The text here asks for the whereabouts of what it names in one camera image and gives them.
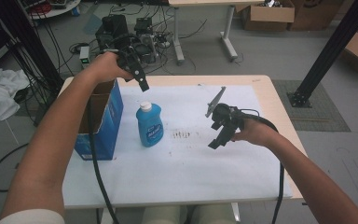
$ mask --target bottle label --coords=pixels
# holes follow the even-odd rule
[[[156,138],[159,137],[159,133],[162,131],[161,128],[162,128],[161,124],[155,124],[153,126],[150,126],[147,129],[147,133],[146,133],[147,142],[149,143],[154,142]]]

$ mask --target hand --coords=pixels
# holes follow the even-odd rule
[[[269,126],[253,119],[243,120],[243,129],[235,133],[231,141],[244,140],[254,145],[265,147],[271,136],[278,134]]]
[[[85,69],[96,77],[97,83],[111,81],[117,77],[133,79],[133,76],[118,67],[118,56],[112,52],[98,55],[95,60]]]

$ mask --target desk leg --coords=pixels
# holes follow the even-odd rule
[[[177,59],[177,64],[181,65],[184,61],[185,61],[185,56],[183,55],[182,52],[182,47],[180,46],[180,42],[179,42],[179,20],[178,20],[178,10],[179,7],[176,7],[174,9],[174,14],[173,14],[173,19],[174,19],[174,31],[173,31],[173,46],[175,48],[175,52],[176,52],[176,59]]]
[[[115,224],[107,208],[103,209],[103,215],[101,216],[101,224]]]
[[[225,44],[226,48],[228,49],[228,53],[230,55],[231,62],[234,62],[234,60],[236,58],[238,58],[237,52],[235,51],[234,47],[232,47],[232,44],[228,39],[233,14],[234,14],[234,6],[230,6],[228,9],[228,13],[227,13],[226,30],[224,32],[220,32],[220,35],[222,36],[222,39],[223,39],[223,43]]]
[[[238,208],[238,203],[232,203],[232,212],[234,213],[234,218],[237,223],[241,223],[240,219],[240,209]]]

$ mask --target blue bottle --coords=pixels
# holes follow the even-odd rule
[[[161,107],[150,102],[142,102],[140,108],[136,112],[138,119],[139,136],[142,145],[152,147],[164,134],[161,118]]]

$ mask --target bottle cap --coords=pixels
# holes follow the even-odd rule
[[[152,109],[152,104],[148,101],[141,102],[141,109],[144,112],[149,112]]]

